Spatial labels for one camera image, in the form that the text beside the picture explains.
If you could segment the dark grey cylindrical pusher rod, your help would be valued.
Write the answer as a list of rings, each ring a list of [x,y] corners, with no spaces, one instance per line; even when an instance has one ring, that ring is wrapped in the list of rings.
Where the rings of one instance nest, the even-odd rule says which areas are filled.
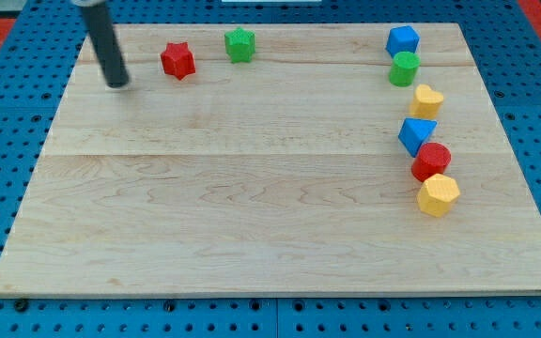
[[[72,0],[82,15],[103,78],[108,87],[122,88],[130,82],[110,10],[105,0]]]

